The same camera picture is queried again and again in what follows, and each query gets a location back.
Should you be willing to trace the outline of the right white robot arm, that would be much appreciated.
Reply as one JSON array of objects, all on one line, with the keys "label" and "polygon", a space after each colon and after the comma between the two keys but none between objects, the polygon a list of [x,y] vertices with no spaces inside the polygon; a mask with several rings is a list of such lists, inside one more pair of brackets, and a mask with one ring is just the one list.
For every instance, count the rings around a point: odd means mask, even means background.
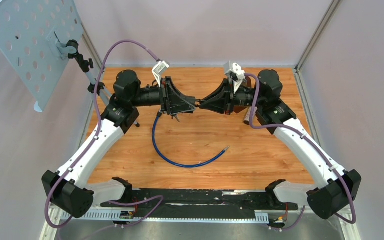
[{"label": "right white robot arm", "polygon": [[302,163],[313,184],[292,183],[279,179],[267,186],[266,204],[278,209],[284,203],[308,206],[327,220],[350,208],[350,224],[357,220],[354,201],[362,181],[356,170],[347,170],[330,157],[305,130],[293,110],[282,100],[283,84],[273,69],[262,70],[254,77],[253,87],[238,84],[251,78],[244,71],[228,71],[220,86],[202,99],[198,107],[219,114],[231,114],[237,107],[248,107],[253,129],[266,129],[282,141]]}]

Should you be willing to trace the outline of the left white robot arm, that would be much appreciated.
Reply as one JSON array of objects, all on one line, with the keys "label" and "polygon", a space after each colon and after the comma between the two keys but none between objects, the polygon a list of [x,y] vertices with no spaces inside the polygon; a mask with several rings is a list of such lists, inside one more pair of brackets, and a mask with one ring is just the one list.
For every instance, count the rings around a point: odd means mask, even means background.
[{"label": "left white robot arm", "polygon": [[176,116],[193,113],[196,98],[181,93],[171,77],[160,79],[155,86],[141,86],[137,73],[123,70],[113,84],[114,93],[100,115],[92,135],[57,171],[46,171],[42,183],[47,194],[45,211],[54,204],[74,218],[80,218],[95,205],[115,201],[129,206],[133,193],[127,182],[114,177],[107,182],[89,184],[88,180],[111,147],[135,124],[138,107],[160,106],[163,113]]}]

